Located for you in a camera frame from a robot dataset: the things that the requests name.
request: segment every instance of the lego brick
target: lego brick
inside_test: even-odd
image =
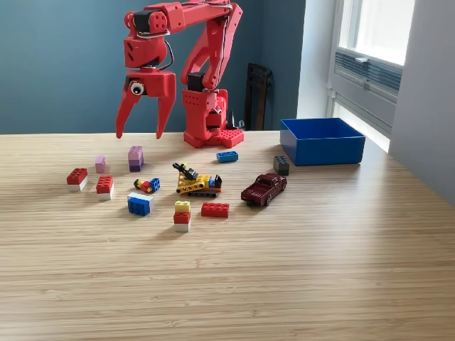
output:
[[[95,170],[97,173],[104,173],[106,171],[106,158],[103,155],[96,157]]]
[[[175,212],[189,213],[191,211],[191,204],[189,201],[176,201],[175,208],[176,208]]]
[[[97,183],[97,194],[110,193],[113,185],[114,178],[111,175],[100,176],[100,179]]]
[[[140,171],[142,171],[142,166],[130,166],[129,171],[130,172],[140,172]]]
[[[195,192],[188,192],[188,197],[217,197],[218,193],[209,190],[197,190]]]
[[[283,175],[283,176],[288,176],[289,175],[289,169],[284,169],[284,170],[275,170],[277,174]]]
[[[176,232],[190,232],[191,222],[188,224],[174,224],[173,229]]]
[[[233,162],[239,159],[239,154],[235,151],[227,151],[225,153],[217,153],[216,158],[219,163]]]
[[[149,181],[143,181],[140,179],[136,179],[134,181],[134,187],[137,190],[142,190],[144,193],[151,193],[151,186]]]
[[[88,182],[88,176],[85,177],[84,180],[79,185],[68,185],[68,190],[70,192],[80,192],[81,190],[84,189],[85,185],[87,185]]]
[[[273,160],[273,169],[275,171],[289,170],[289,162],[284,156],[275,156]]]
[[[97,198],[99,201],[112,200],[114,196],[114,185],[112,184],[111,190],[109,193],[97,193]]]
[[[155,193],[159,188],[161,187],[161,184],[159,182],[158,178],[154,178],[153,180],[150,181],[150,187],[151,187],[151,192]]]
[[[140,160],[142,156],[141,146],[132,146],[128,153],[128,160]]]
[[[128,211],[135,215],[148,215],[154,208],[153,197],[143,194],[130,193],[128,195]]]
[[[191,213],[189,212],[176,212],[173,215],[174,224],[189,224],[191,220]]]
[[[144,158],[141,156],[141,158],[139,160],[128,160],[128,164],[130,166],[143,166]]]
[[[68,185],[80,185],[87,176],[88,173],[86,168],[76,168],[66,178],[66,183]]]
[[[228,218],[229,204],[212,204],[204,202],[200,215],[203,217]]]
[[[215,176],[215,188],[221,188],[223,181],[219,175]]]

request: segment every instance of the stacked lego bricks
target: stacked lego bricks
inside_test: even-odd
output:
[[[144,166],[142,147],[132,146],[128,153],[128,164],[130,172],[140,172]]]
[[[273,160],[273,169],[276,174],[283,176],[289,175],[289,162],[284,156],[275,156]]]
[[[110,175],[100,176],[97,184],[98,200],[112,200],[114,195],[114,178]]]
[[[128,195],[128,211],[145,217],[154,208],[154,198],[143,194],[130,193]]]
[[[80,192],[84,189],[85,185],[87,185],[87,182],[88,172],[86,168],[76,168],[66,178],[66,183],[70,192]]]
[[[190,232],[191,204],[189,201],[177,201],[173,215],[173,228],[177,232]]]

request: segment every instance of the blue plastic bin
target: blue plastic bin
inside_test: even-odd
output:
[[[282,119],[280,144],[296,166],[360,163],[365,136],[342,119]]]

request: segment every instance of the red toy car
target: red toy car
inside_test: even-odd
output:
[[[278,174],[261,174],[244,190],[240,198],[249,205],[268,206],[275,195],[286,188],[287,180]]]

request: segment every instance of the blue lego brick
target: blue lego brick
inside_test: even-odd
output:
[[[225,153],[217,153],[216,158],[219,163],[233,162],[239,159],[239,154],[235,151],[227,151]]]
[[[128,199],[128,211],[145,217],[150,213],[150,203],[147,200],[131,197]]]
[[[139,166],[129,165],[129,171],[130,172],[140,172],[140,171],[142,171],[142,165],[139,165]]]
[[[152,193],[155,193],[157,190],[159,190],[159,188],[161,187],[159,179],[155,178],[153,180],[150,180],[150,186],[151,186]]]

